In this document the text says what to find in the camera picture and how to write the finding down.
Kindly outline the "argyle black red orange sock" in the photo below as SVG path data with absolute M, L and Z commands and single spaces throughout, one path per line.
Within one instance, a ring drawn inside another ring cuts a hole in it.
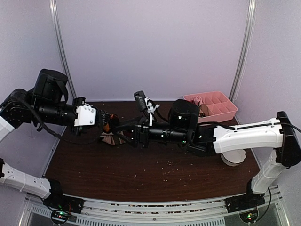
M 101 128 L 102 132 L 110 133 L 113 127 L 120 125 L 119 117 L 115 114 L 104 113 L 101 115 Z

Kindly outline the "striped beige green sock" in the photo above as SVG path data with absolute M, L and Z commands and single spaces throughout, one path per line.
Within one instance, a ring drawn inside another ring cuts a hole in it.
M 122 145 L 126 142 L 113 133 L 102 133 L 99 136 L 100 141 L 105 142 L 109 145 Z

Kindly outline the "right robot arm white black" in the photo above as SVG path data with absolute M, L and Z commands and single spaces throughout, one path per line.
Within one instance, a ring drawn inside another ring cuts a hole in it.
M 137 103 L 140 111 L 148 112 L 148 118 L 138 117 L 110 125 L 114 134 L 134 147 L 139 144 L 147 147 L 150 141 L 175 143 L 200 157 L 219 154 L 228 163 L 243 162 L 245 149 L 272 148 L 262 169 L 248 181 L 245 194 L 225 200 L 228 212 L 264 204 L 269 186 L 285 169 L 301 161 L 301 148 L 296 136 L 298 128 L 290 123 L 283 111 L 264 122 L 226 126 L 218 122 L 198 122 L 200 109 L 183 99 L 173 102 L 166 122 L 152 120 L 157 107 L 150 100 L 137 99 Z M 131 136 L 123 136 L 122 131 L 130 132 Z

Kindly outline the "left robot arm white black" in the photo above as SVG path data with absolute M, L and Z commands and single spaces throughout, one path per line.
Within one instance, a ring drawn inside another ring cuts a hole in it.
M 87 104 L 83 97 L 68 104 L 67 82 L 68 77 L 63 73 L 42 69 L 31 90 L 15 89 L 11 92 L 0 105 L 1 140 L 23 123 L 33 123 L 37 131 L 45 130 L 58 139 L 62 136 L 47 124 L 70 127 L 76 136 L 92 127 L 98 127 L 102 133 L 111 115 Z M 45 206 L 56 210 L 81 213 L 83 208 L 84 200 L 65 195 L 59 181 L 26 174 L 4 160 L 0 161 L 0 183 L 36 195 Z

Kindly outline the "pink divided organizer box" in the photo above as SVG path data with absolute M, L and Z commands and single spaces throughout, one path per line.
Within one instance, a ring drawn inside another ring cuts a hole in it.
M 198 123 L 230 121 L 238 111 L 238 108 L 220 91 L 189 94 L 183 98 L 190 101 L 195 96 L 201 96 L 209 109 L 209 116 L 199 117 Z

